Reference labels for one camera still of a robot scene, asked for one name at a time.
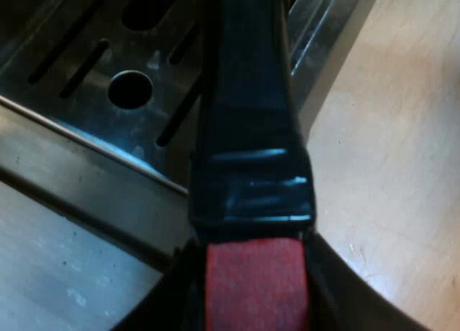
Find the red fabric pad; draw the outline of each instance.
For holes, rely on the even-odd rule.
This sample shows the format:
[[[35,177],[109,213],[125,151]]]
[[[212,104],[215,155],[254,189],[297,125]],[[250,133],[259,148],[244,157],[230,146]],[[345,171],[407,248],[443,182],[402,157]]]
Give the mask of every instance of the red fabric pad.
[[[294,239],[208,246],[206,331],[306,331],[303,244]]]

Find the wooden table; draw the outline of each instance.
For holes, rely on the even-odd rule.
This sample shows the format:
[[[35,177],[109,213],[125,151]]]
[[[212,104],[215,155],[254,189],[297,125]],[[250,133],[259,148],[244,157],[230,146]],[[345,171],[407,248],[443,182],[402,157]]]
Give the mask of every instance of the wooden table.
[[[377,291],[460,330],[460,0],[377,0],[312,129],[319,230]],[[106,330],[159,274],[0,183],[0,325]]]
[[[377,0],[312,129],[319,231],[432,330],[460,330],[460,0]]]

